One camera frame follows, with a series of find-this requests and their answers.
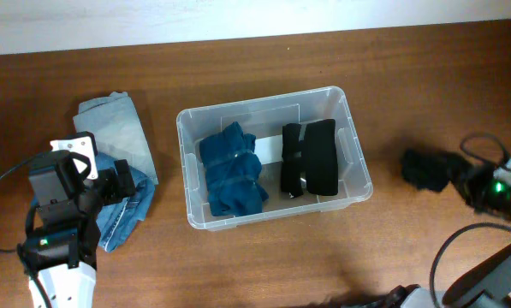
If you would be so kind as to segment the dark blue garment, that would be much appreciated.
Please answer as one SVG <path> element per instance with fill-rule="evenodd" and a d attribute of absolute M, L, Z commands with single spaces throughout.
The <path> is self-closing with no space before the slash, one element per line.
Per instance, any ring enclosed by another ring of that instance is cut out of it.
<path fill-rule="evenodd" d="M 263 211 L 269 198 L 259 185 L 262 163 L 255 154 L 256 136 L 229 124 L 199 143 L 208 203 L 213 216 L 250 216 Z"/>

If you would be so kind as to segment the black garment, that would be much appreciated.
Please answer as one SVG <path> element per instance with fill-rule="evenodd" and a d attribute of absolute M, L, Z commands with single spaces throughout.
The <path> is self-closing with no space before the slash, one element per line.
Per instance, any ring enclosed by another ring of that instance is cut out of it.
<path fill-rule="evenodd" d="M 307 191 L 321 196 L 338 194 L 336 121 L 325 119 L 282 127 L 281 191 L 297 198 Z"/>
<path fill-rule="evenodd" d="M 449 183 L 464 176 L 473 165 L 463 156 L 450 151 L 416 151 L 407 149 L 401 157 L 401 176 L 418 190 L 440 193 Z"/>

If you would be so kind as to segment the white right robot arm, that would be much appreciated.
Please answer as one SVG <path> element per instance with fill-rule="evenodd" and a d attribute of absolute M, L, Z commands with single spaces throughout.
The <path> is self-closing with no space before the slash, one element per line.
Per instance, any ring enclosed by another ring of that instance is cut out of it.
<path fill-rule="evenodd" d="M 479 222 L 459 229 L 449 236 L 435 256 L 429 288 L 420 307 L 511 307 L 511 243 L 468 270 L 443 295 L 436 290 L 437 266 L 449 246 L 461 235 L 480 228 L 511 234 L 511 154 L 505 152 L 501 162 L 483 160 L 469 163 L 453 152 L 405 151 L 401 157 L 401 175 L 419 190 L 441 192 L 451 185 L 465 204 L 477 214 L 498 217 L 504 224 Z"/>

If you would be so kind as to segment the blue denim jeans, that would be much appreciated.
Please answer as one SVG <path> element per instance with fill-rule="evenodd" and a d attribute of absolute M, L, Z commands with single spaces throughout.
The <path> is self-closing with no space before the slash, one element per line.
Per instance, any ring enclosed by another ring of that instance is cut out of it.
<path fill-rule="evenodd" d="M 115 167 L 114 161 L 116 160 L 100 152 L 95 157 L 95 161 L 98 175 L 102 170 L 108 169 L 111 177 L 111 172 Z M 69 225 L 65 228 L 78 227 L 80 233 L 90 245 L 98 244 L 106 252 L 112 252 L 123 244 L 134 230 L 136 223 L 146 218 L 146 212 L 150 207 L 155 191 L 155 186 L 148 176 L 132 167 L 130 167 L 130 170 L 136 189 L 134 196 L 124 198 L 122 201 L 110 201 L 109 192 L 105 205 L 96 220 L 97 229 L 82 229 L 78 224 Z"/>

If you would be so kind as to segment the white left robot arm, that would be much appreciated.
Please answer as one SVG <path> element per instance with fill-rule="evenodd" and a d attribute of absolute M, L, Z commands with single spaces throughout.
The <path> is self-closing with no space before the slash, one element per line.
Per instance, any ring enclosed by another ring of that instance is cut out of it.
<path fill-rule="evenodd" d="M 96 223 L 103 207 L 135 194 L 128 162 L 90 179 L 94 159 L 60 150 L 36 158 L 28 180 L 35 203 L 27 212 L 26 239 L 16 247 L 36 307 L 90 307 L 96 285 Z"/>

